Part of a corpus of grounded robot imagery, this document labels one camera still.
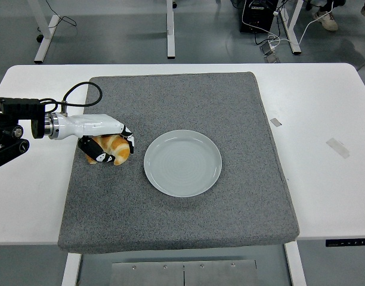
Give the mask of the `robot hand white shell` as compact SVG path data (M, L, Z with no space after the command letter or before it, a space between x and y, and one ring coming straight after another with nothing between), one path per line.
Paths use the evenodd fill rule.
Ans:
M106 114L57 116L59 127L54 129L54 137L64 139L74 135L79 138L78 147L90 164L111 162L118 166L134 152L133 133Z

